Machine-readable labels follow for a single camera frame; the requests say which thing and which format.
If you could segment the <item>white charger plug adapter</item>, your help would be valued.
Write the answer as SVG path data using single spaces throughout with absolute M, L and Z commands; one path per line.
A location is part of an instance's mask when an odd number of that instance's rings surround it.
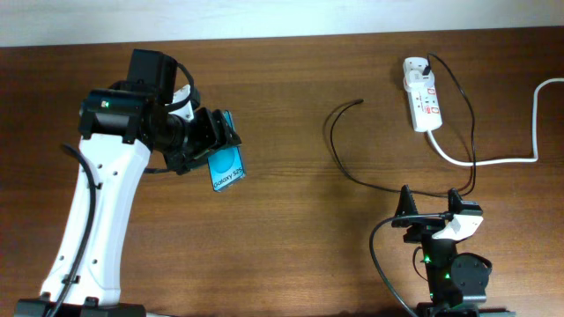
M 404 71 L 404 89 L 416 92 L 434 87 L 434 73 L 429 68 L 423 70 L 408 68 Z

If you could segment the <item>white power strip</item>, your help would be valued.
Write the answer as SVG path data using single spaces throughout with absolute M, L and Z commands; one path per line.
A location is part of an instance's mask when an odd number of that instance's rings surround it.
M 430 69 L 427 59 L 423 57 L 406 58 L 403 63 L 403 71 L 408 68 Z M 442 115 L 435 86 L 416 92 L 406 92 L 406 94 L 415 132 L 425 133 L 441 127 Z

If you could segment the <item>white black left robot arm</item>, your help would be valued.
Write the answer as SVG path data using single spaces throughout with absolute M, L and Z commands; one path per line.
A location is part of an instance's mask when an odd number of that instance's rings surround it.
M 56 260 L 37 299 L 21 299 L 17 316 L 137 316 L 140 304 L 121 302 L 122 247 L 138 183 L 154 151 L 179 175 L 218 151 L 241 144 L 229 112 L 196 107 L 189 93 L 98 89 L 83 101 L 77 185 Z

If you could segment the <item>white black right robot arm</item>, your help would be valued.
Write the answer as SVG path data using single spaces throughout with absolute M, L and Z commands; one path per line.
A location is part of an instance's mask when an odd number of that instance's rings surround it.
M 437 215 L 418 213 L 412 192 L 403 186 L 393 227 L 406 230 L 404 242 L 423 251 L 429 303 L 419 303 L 421 316 L 514 316 L 505 308 L 482 309 L 493 264 L 474 253 L 460 253 L 456 246 L 469 239 L 483 222 L 478 203 L 464 200 L 456 189 L 448 193 L 448 209 Z

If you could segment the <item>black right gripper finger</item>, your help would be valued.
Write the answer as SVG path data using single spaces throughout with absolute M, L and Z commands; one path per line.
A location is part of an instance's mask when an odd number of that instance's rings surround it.
M 452 214 L 463 214 L 474 211 L 472 202 L 467 202 L 462 199 L 458 190 L 451 188 L 448 192 L 448 212 Z
M 419 212 L 409 186 L 403 185 L 400 190 L 400 197 L 397 205 L 397 215 L 399 217 L 403 217 L 414 216 L 418 214 Z

